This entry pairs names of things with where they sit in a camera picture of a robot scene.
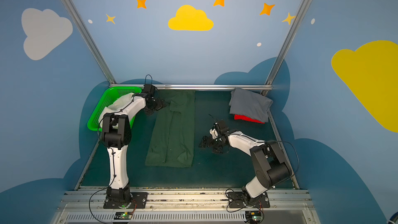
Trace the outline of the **dark green t-shirt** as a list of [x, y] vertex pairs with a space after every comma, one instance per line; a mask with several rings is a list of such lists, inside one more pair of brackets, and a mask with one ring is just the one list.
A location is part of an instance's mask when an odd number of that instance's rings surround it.
[[158, 111], [145, 165], [189, 168], [194, 157], [195, 92], [162, 90], [160, 98], [165, 107]]

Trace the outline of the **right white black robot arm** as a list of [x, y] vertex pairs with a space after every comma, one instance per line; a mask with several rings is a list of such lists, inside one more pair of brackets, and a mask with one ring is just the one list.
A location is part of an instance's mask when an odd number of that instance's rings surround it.
[[246, 201], [264, 195], [294, 175], [277, 141], [258, 140], [242, 131], [231, 130], [223, 120], [216, 121], [209, 133], [202, 138], [200, 148], [211, 147], [214, 153], [222, 153], [224, 147], [230, 146], [251, 157], [255, 177], [242, 189]]

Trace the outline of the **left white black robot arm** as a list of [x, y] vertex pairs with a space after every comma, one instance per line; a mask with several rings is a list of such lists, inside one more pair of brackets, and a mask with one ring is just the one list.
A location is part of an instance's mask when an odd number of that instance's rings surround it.
[[107, 148], [110, 161], [105, 202], [109, 208], [128, 208], [132, 202], [126, 165], [127, 148], [132, 139], [130, 122], [141, 110], [149, 116], [165, 107], [164, 100], [155, 97], [156, 89], [152, 84], [145, 84], [142, 92], [119, 97], [101, 113], [100, 141]]

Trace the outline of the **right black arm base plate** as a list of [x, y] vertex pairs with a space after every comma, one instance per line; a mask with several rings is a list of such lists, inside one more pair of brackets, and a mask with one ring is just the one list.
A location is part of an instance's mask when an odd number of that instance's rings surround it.
[[267, 193], [252, 198], [248, 193], [227, 191], [226, 197], [229, 201], [229, 208], [270, 208], [270, 202]]

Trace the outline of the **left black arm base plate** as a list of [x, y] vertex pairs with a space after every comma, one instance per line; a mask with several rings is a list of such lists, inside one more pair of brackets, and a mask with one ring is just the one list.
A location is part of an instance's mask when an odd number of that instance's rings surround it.
[[104, 209], [143, 209], [147, 203], [147, 192], [131, 192], [127, 200], [115, 200], [106, 198]]

